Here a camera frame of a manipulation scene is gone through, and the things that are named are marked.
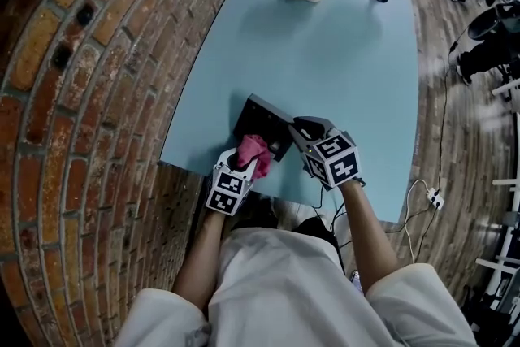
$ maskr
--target pink cloth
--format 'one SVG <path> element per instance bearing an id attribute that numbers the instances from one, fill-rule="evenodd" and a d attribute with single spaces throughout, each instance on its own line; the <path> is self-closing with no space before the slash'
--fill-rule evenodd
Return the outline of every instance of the pink cloth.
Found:
<path id="1" fill-rule="evenodd" d="M 258 157 L 258 162 L 252 179 L 265 178 L 271 167 L 271 152 L 267 143 L 259 135 L 244 135 L 238 147 L 238 167 L 242 168 L 255 157 Z"/>

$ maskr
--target white shirt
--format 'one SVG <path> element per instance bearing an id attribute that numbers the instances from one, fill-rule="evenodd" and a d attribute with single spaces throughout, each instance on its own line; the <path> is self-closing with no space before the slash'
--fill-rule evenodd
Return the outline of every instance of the white shirt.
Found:
<path id="1" fill-rule="evenodd" d="M 363 297 L 332 245 L 284 230 L 242 228 L 223 243 L 208 316 L 174 293 L 143 289 L 115 345 L 476 345 L 430 265 L 404 267 Z"/>

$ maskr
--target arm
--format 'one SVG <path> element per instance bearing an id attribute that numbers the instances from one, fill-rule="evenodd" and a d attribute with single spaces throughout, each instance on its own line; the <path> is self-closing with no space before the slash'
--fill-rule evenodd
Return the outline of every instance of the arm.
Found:
<path id="1" fill-rule="evenodd" d="M 219 269 L 220 236 L 225 215 L 209 211 L 201 232 L 184 260 L 173 284 L 173 293 L 204 310 L 215 290 Z"/>
<path id="2" fill-rule="evenodd" d="M 349 217 L 350 232 L 363 292 L 399 269 L 397 256 L 361 185 L 354 180 L 340 185 Z"/>

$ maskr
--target table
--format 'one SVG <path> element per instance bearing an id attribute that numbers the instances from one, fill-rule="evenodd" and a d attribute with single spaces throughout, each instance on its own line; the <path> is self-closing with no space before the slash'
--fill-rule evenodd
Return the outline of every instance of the table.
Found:
<path id="1" fill-rule="evenodd" d="M 411 0 L 226 0 L 175 110 L 161 160 L 208 175 L 236 143 L 255 93 L 291 116 L 328 118 L 361 154 L 381 220 L 399 219 L 414 151 L 418 55 Z M 255 191 L 317 206 L 321 184 L 293 145 Z M 341 203 L 336 189 L 323 207 Z"/>

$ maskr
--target white cable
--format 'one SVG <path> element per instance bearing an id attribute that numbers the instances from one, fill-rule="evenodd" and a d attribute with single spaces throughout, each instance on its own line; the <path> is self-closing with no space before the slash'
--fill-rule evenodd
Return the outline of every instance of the white cable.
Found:
<path id="1" fill-rule="evenodd" d="M 414 250 L 412 249 L 412 239 L 410 237 L 410 234 L 408 233 L 408 228 L 406 227 L 406 222 L 408 221 L 408 214 L 410 213 L 410 193 L 412 192 L 412 189 L 414 189 L 414 186 L 418 183 L 422 182 L 424 184 L 424 188 L 426 189 L 426 192 L 428 192 L 428 184 L 425 180 L 416 180 L 411 187 L 409 187 L 408 193 L 406 194 L 406 216 L 405 216 L 405 232 L 406 236 L 408 237 L 408 246 L 409 246 L 409 252 L 412 255 L 412 263 L 415 263 L 415 257 L 414 257 Z"/>

